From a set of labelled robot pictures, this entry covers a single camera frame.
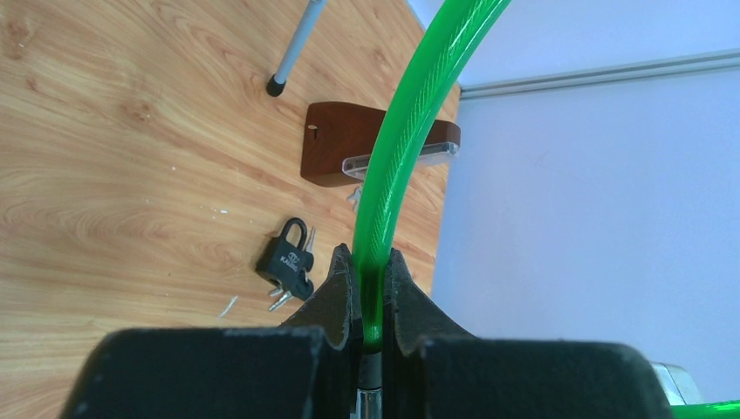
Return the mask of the brown wooden metronome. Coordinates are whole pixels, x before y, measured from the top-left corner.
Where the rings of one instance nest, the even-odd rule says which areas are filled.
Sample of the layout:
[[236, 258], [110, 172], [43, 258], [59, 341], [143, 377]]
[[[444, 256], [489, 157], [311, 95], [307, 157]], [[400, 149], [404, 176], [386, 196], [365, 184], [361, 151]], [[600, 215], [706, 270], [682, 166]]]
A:
[[[365, 180], [370, 155], [384, 120], [384, 110], [325, 101], [308, 106], [300, 174], [321, 187]], [[419, 167], [452, 161], [461, 146], [461, 128], [436, 120], [417, 160]]]

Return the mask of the black padlock with keys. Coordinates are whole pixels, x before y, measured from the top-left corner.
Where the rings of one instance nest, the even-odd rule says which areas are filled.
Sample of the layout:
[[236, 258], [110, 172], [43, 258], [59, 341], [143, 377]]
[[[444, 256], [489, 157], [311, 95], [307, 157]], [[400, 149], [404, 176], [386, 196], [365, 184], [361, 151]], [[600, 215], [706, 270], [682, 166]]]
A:
[[[294, 226], [300, 229], [297, 244], [288, 240]], [[306, 301], [313, 295], [314, 284], [307, 273], [313, 267], [314, 256], [306, 247], [311, 237], [305, 222], [292, 217], [285, 222], [280, 234], [271, 238], [258, 258], [256, 273], [275, 286], [270, 296], [278, 296], [278, 300], [269, 307], [269, 312], [276, 311], [293, 298]]]

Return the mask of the light blue music stand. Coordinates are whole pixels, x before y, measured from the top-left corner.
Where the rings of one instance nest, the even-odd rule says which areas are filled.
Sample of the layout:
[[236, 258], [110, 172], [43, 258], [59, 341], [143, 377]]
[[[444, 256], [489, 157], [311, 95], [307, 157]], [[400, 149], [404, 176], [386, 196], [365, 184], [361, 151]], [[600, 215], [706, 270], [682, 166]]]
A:
[[311, 0], [306, 5], [281, 62], [266, 85], [266, 92], [271, 97], [278, 97], [284, 91], [291, 70], [296, 64], [314, 25], [319, 20], [326, 3], [326, 0]]

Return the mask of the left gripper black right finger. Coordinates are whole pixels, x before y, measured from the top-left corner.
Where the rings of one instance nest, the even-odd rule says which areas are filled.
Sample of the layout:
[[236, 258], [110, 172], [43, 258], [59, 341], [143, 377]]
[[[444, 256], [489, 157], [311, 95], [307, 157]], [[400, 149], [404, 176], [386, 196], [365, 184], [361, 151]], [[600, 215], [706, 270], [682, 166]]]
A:
[[669, 418], [636, 349], [571, 340], [491, 340], [455, 323], [393, 251], [384, 291], [386, 418]]

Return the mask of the green cable lock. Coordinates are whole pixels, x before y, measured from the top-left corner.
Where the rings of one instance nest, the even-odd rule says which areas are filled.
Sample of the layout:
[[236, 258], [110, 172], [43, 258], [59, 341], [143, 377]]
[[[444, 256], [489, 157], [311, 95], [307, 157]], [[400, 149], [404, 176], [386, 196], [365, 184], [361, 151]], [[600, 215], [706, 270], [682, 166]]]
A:
[[[444, 3], [411, 58], [380, 126], [353, 239], [365, 347], [371, 353], [383, 354], [386, 270], [411, 173], [450, 88], [505, 8], [504, 1]], [[669, 418], [739, 415], [736, 401], [669, 405]]]

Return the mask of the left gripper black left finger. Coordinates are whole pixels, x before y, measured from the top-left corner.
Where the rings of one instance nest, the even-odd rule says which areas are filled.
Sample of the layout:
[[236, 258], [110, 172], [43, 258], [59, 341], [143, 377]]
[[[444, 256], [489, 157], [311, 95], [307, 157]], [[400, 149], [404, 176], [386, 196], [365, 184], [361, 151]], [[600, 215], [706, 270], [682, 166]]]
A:
[[345, 244], [320, 288], [276, 327], [129, 328], [89, 354], [64, 418], [347, 418], [363, 336]]

